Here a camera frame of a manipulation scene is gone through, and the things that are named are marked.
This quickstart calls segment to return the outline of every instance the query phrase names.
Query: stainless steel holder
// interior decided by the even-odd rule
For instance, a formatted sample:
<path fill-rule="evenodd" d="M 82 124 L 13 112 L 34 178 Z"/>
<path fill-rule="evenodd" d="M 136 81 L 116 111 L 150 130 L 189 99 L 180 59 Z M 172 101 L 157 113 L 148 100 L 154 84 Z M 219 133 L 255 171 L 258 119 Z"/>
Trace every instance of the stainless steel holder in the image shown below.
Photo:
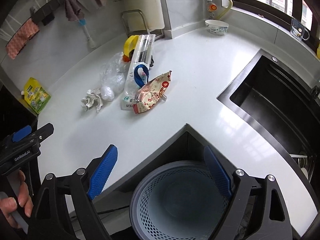
<path fill-rule="evenodd" d="M 145 27 L 145 30 L 139 30 L 139 31 L 130 32 L 128 20 L 125 17 L 125 15 L 129 14 L 129 13 L 139 13 L 140 14 L 140 16 L 142 18 L 142 21 L 143 21 L 143 24 L 144 24 L 144 27 Z M 152 32 L 150 31 L 150 29 L 148 27 L 147 20 L 146 20 L 146 16 L 139 9 L 124 11 L 124 12 L 121 13 L 121 18 L 122 18 L 122 22 L 123 22 L 123 25 L 124 25 L 124 28 L 125 28 L 125 32 L 126 32 L 128 37 L 130 37 L 131 35 L 142 35 L 142 34 L 155 34 L 156 35 L 156 40 L 164 37 L 163 30 L 154 30 Z"/>

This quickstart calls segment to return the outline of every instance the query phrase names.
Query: orange item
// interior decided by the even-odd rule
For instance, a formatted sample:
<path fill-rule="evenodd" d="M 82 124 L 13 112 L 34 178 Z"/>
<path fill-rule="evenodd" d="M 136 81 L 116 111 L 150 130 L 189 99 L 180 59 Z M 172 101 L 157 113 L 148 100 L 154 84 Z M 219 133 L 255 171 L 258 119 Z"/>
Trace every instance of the orange item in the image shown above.
<path fill-rule="evenodd" d="M 14 34 L 7 46 L 5 46 L 8 56 L 15 59 L 27 41 L 30 40 L 38 31 L 39 27 L 31 20 L 31 18 L 29 18 Z"/>
<path fill-rule="evenodd" d="M 123 55 L 123 56 L 122 56 L 122 60 L 123 60 L 124 62 L 130 62 L 130 61 L 131 61 L 131 59 L 130 59 L 129 57 L 127 57 L 126 55 Z"/>
<path fill-rule="evenodd" d="M 207 3 L 206 7 L 209 12 L 213 12 L 217 9 L 217 6 L 213 2 Z"/>
<path fill-rule="evenodd" d="M 171 81 L 171 71 L 164 73 L 145 84 L 136 94 L 133 110 L 136 114 L 151 109 L 162 97 Z"/>

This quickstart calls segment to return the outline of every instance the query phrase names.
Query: blue and white bowl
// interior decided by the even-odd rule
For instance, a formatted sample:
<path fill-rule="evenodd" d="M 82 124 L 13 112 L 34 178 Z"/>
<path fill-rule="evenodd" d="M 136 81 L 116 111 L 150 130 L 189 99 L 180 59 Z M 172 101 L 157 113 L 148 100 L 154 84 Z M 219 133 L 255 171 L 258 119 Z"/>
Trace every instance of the blue and white bowl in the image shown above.
<path fill-rule="evenodd" d="M 220 36 L 224 35 L 229 28 L 229 24 L 217 20 L 206 20 L 205 25 L 211 34 Z"/>

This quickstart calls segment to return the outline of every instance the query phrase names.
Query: plastic basket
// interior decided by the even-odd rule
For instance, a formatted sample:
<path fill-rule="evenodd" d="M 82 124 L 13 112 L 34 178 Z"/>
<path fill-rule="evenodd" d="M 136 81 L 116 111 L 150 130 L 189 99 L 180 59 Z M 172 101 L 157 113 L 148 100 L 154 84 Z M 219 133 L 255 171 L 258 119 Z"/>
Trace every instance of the plastic basket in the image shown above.
<path fill-rule="evenodd" d="M 140 182 L 129 214 L 142 240 L 207 240 L 227 206 L 205 164 L 178 161 Z"/>

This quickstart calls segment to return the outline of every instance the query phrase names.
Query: finger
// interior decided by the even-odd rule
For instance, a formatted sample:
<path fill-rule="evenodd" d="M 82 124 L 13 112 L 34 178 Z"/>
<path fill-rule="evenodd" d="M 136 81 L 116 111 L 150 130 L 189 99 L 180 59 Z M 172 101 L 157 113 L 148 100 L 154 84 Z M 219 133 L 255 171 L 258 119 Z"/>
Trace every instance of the finger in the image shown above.
<path fill-rule="evenodd" d="M 22 170 L 19 170 L 19 179 L 21 181 L 25 181 L 26 180 L 26 176 L 24 175 Z"/>
<path fill-rule="evenodd" d="M 21 207 L 24 207 L 26 202 L 28 201 L 29 190 L 28 186 L 25 182 L 22 182 L 19 189 L 18 202 Z"/>
<path fill-rule="evenodd" d="M 0 209 L 4 215 L 4 217 L 7 219 L 9 224 L 12 227 L 17 228 L 18 224 L 14 220 L 14 218 L 10 215 L 11 212 L 15 211 L 17 209 L 17 203 L 14 198 L 4 198 L 0 201 Z"/>
<path fill-rule="evenodd" d="M 26 204 L 24 206 L 24 212 L 27 217 L 31 217 L 32 208 L 33 208 L 33 203 L 31 201 L 31 197 L 28 196 L 28 201 L 26 202 Z"/>

